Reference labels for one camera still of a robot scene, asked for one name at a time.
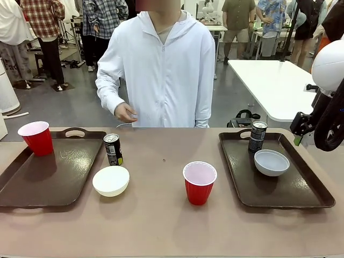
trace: black shoe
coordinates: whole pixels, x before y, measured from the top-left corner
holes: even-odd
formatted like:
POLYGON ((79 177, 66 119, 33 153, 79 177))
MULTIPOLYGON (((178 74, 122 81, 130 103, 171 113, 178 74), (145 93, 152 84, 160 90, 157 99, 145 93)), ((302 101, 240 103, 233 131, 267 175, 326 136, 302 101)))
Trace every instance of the black shoe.
POLYGON ((229 60, 228 57, 225 57, 225 59, 224 59, 224 65, 225 66, 228 66, 228 60, 229 60))

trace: red plastic cup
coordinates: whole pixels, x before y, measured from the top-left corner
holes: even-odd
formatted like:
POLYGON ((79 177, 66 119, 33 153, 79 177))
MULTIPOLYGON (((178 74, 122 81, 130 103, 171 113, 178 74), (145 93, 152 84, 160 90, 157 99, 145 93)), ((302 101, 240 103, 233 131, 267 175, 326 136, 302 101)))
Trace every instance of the red plastic cup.
POLYGON ((54 151, 53 140, 47 122, 32 122, 22 126, 18 134, 37 156, 45 156, 54 151))
POLYGON ((184 167, 183 176, 189 202, 205 204, 217 178, 216 169, 208 163, 194 161, 184 167))

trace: brown tray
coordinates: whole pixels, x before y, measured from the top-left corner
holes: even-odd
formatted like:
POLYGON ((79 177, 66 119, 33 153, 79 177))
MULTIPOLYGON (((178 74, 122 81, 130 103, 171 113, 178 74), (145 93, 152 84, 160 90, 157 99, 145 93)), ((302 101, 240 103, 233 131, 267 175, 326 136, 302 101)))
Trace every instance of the brown tray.
POLYGON ((240 201, 250 207, 309 209, 333 207, 335 200, 289 140, 281 133, 266 133, 263 149, 285 155, 290 168, 278 177, 260 173, 254 164, 254 153, 248 150, 245 129, 219 134, 240 201))
POLYGON ((0 176, 0 207, 66 206, 78 199, 106 133, 69 128, 51 135, 54 153, 38 157, 27 147, 0 176), (70 131, 84 136, 66 136, 70 131))

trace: blue plaid shirt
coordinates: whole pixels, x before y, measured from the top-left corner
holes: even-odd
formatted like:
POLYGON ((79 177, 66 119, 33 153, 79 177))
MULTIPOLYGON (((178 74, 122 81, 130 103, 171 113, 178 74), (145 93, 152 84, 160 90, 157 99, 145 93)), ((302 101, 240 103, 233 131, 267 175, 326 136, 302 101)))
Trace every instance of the blue plaid shirt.
POLYGON ((285 17, 286 0, 259 0, 257 7, 265 12, 265 17, 274 20, 271 24, 264 24, 263 35, 270 31, 280 32, 285 17))
POLYGON ((128 18, 125 0, 83 0, 83 33, 101 39, 110 39, 119 20, 128 18), (99 33, 94 30, 98 25, 99 33))

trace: can lid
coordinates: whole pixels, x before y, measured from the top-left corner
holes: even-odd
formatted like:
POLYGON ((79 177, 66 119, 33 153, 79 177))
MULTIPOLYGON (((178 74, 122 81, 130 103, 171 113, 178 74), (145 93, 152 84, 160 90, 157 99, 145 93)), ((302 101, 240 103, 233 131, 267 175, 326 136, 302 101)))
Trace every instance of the can lid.
POLYGON ((108 134, 104 137, 104 141, 115 142, 115 141, 117 141, 118 138, 119 138, 118 134, 111 133, 111 134, 108 134))
POLYGON ((255 121, 255 122, 253 122, 253 125, 254 125, 254 127, 261 128, 261 129, 268 127, 268 125, 262 121, 255 121))

